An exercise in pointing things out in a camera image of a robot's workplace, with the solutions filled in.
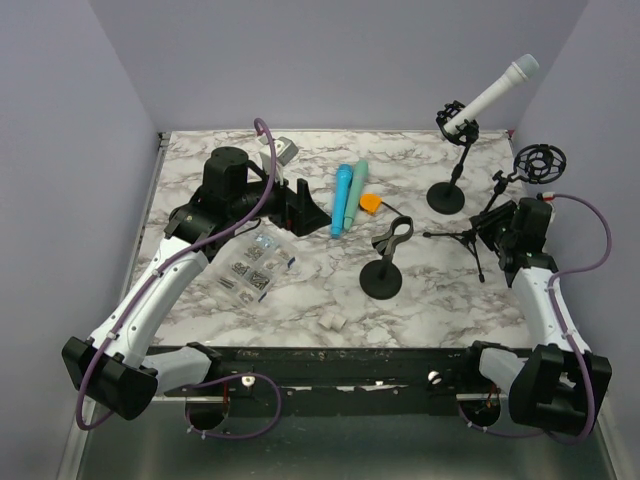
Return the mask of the white microphone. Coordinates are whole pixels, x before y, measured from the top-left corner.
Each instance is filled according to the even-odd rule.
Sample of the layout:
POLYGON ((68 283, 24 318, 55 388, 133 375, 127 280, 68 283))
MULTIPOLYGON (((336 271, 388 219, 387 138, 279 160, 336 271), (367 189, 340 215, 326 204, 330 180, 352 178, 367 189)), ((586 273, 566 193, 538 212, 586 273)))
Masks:
POLYGON ((444 125, 445 132, 457 133, 459 126, 463 126, 466 121, 474 121, 480 113, 511 89, 528 81, 538 70, 539 63, 531 54, 525 54, 513 61, 495 82, 444 125))

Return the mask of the mint green microphone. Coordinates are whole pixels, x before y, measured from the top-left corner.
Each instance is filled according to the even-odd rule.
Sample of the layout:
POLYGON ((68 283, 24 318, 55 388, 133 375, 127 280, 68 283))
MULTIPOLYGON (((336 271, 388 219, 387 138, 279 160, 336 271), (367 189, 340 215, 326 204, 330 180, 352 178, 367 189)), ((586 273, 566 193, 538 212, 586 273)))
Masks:
POLYGON ((344 231, 349 231, 353 225, 356 211, 359 208, 362 190, 368 177, 368 172, 369 164, 365 159, 360 159, 353 168, 353 174, 344 213, 344 231))

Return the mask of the black round-base microphone stand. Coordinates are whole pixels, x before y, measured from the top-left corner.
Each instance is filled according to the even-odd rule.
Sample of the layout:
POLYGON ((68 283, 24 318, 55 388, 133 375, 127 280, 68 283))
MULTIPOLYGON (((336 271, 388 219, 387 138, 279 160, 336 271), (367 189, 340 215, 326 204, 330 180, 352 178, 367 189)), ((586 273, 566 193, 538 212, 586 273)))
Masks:
POLYGON ((381 258, 368 262, 360 272, 360 287, 367 296, 376 300, 388 300, 399 293, 402 274, 393 263, 393 257, 397 246, 408 241, 413 233, 413 219, 399 216, 391 222, 384 234, 371 239, 372 247, 381 258))

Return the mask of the blue microphone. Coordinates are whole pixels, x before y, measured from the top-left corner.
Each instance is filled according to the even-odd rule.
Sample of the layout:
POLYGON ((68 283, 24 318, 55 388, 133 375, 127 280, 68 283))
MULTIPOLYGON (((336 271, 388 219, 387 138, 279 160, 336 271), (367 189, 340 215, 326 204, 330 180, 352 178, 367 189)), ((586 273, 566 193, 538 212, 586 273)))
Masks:
POLYGON ((352 176, 353 169, 350 165, 342 164, 338 167, 336 172, 335 195, 330 228, 330 235, 332 238, 339 238, 343 231, 344 214, 352 176))

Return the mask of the black shock-mount tripod stand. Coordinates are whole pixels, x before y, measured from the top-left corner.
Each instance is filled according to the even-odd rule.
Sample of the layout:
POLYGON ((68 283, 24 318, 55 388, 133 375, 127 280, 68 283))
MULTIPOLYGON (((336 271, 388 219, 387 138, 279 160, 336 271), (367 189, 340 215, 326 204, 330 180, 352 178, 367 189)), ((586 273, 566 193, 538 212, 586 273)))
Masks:
MULTIPOLYGON (((513 163, 513 170, 509 175, 502 171, 494 174, 496 182, 494 193, 482 212, 497 208, 494 203, 506 190, 506 187, 516 181, 532 185, 549 184, 564 173, 567 158, 562 150, 548 144, 532 144, 518 152, 513 163)), ((516 245, 506 250, 498 258, 499 268, 504 272, 508 286, 513 284, 515 276, 522 268, 538 267, 556 272, 557 264, 553 257, 543 251, 546 233, 550 225, 547 206, 532 197, 523 197, 515 202, 517 209, 512 221, 512 229, 517 234, 516 245)), ((424 232, 425 238, 446 237, 460 243, 480 266, 480 259, 476 248, 476 241, 481 240, 472 229, 462 232, 424 232)))

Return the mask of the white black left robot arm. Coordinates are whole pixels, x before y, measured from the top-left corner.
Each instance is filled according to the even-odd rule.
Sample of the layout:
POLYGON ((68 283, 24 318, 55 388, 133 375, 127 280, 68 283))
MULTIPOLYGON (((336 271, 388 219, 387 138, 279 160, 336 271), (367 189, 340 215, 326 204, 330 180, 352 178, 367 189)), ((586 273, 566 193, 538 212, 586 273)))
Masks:
POLYGON ((214 149, 201 186, 172 211, 156 253, 122 303, 88 339, 72 337, 64 345, 62 358, 81 397, 132 420, 157 394, 190 385, 209 395, 220 387, 222 372, 210 348, 194 342, 165 354, 148 349, 186 287, 254 217, 298 237, 331 222, 305 180, 291 190, 287 182, 270 179, 245 151, 214 149))

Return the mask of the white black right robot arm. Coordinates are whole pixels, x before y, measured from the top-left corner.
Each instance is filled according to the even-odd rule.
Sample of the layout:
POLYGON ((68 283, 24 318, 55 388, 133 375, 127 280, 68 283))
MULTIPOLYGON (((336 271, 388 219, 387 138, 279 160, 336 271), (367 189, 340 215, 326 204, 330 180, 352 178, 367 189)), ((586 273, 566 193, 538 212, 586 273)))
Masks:
POLYGON ((459 371, 471 391, 498 386, 514 423, 579 442, 594 427, 612 368, 581 338, 562 296, 560 280, 568 273, 543 250, 557 197, 545 192, 472 217, 473 230, 499 259, 535 347, 522 360, 506 347, 486 346, 459 371))

